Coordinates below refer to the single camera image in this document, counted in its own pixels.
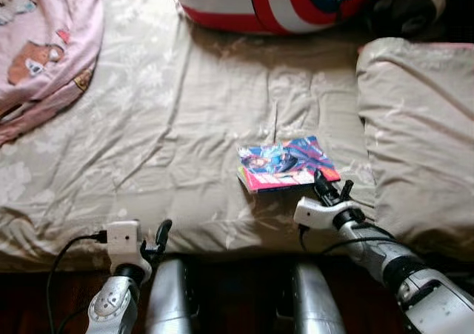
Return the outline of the beige satin pillow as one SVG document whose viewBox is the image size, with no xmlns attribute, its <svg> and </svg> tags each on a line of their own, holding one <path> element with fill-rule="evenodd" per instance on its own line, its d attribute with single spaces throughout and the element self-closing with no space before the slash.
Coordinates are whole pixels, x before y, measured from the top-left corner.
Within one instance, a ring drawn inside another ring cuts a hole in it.
<svg viewBox="0 0 474 334">
<path fill-rule="evenodd" d="M 396 37 L 362 47 L 358 114 L 380 225 L 416 244 L 474 240 L 474 50 Z"/>
</svg>

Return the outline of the red white blue star bolster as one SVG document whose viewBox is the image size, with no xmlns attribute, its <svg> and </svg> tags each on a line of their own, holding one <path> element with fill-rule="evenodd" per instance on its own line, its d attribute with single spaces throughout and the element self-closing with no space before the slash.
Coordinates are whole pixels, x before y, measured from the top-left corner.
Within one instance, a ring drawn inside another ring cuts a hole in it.
<svg viewBox="0 0 474 334">
<path fill-rule="evenodd" d="M 353 17 L 370 0 L 177 0 L 204 28 L 253 35 L 306 35 Z"/>
</svg>

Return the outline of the silver right robot leg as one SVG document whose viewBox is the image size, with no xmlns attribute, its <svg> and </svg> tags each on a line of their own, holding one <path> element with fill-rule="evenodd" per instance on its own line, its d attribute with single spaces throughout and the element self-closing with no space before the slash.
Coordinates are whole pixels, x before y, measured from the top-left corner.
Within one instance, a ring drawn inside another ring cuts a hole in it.
<svg viewBox="0 0 474 334">
<path fill-rule="evenodd" d="M 294 334 L 346 334 L 341 311 L 315 263 L 298 261 L 291 267 L 287 295 Z"/>
</svg>

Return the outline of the colourful comic book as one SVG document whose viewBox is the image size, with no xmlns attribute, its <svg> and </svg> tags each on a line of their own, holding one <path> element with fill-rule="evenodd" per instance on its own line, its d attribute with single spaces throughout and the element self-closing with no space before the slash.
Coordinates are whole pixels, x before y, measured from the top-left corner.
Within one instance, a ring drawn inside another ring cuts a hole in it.
<svg viewBox="0 0 474 334">
<path fill-rule="evenodd" d="M 321 148 L 316 136 L 240 147 L 237 177 L 250 194 L 305 187 L 316 182 L 339 181 L 341 175 Z"/>
</svg>

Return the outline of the pink cartoon print blanket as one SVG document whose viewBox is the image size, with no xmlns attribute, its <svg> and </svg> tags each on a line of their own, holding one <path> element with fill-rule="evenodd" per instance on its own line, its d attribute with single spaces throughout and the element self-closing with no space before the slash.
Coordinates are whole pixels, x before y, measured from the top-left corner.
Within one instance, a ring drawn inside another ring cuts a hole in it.
<svg viewBox="0 0 474 334">
<path fill-rule="evenodd" d="M 0 147 L 88 90 L 102 40 L 102 0 L 0 0 Z"/>
</svg>

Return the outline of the pale floral bed sheet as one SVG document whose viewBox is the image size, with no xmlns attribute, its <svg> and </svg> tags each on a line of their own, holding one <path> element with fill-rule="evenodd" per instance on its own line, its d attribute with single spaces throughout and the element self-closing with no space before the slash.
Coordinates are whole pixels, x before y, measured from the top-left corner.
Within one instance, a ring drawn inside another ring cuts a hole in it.
<svg viewBox="0 0 474 334">
<path fill-rule="evenodd" d="M 345 29 L 230 35 L 194 26 L 175 0 L 104 0 L 88 91 L 0 147 L 0 273 L 47 272 L 69 239 L 128 218 L 146 235 L 173 220 L 172 253 L 298 252 L 301 191 L 248 194 L 238 149 L 306 136 L 380 225 L 358 114 L 370 42 Z"/>
</svg>

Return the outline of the black plush toy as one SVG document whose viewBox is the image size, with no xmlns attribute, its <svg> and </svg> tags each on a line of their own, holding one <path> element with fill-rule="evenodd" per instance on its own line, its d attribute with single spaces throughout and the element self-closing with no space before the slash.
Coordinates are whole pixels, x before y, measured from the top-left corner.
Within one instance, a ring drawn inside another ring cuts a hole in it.
<svg viewBox="0 0 474 334">
<path fill-rule="evenodd" d="M 379 37 L 412 39 L 433 28 L 448 0 L 375 0 L 366 14 L 370 32 Z"/>
</svg>

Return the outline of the silver robot leg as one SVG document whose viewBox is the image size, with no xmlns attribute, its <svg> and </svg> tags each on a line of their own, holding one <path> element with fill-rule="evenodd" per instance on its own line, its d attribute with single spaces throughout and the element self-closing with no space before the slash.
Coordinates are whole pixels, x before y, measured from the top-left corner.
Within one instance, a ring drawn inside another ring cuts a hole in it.
<svg viewBox="0 0 474 334">
<path fill-rule="evenodd" d="M 194 316 L 185 261 L 180 258 L 163 260 L 153 273 L 145 333 L 197 334 Z"/>
<path fill-rule="evenodd" d="M 298 261 L 291 267 L 287 295 L 294 334 L 346 334 L 341 311 L 315 263 Z"/>
</svg>

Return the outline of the silver left robot leg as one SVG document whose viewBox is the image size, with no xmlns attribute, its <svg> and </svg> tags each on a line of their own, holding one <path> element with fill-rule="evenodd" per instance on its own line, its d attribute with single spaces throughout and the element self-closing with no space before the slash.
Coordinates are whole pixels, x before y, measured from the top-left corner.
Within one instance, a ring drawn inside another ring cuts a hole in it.
<svg viewBox="0 0 474 334">
<path fill-rule="evenodd" d="M 194 316 L 185 261 L 180 258 L 163 260 L 153 273 L 145 333 L 197 334 Z"/>
</svg>

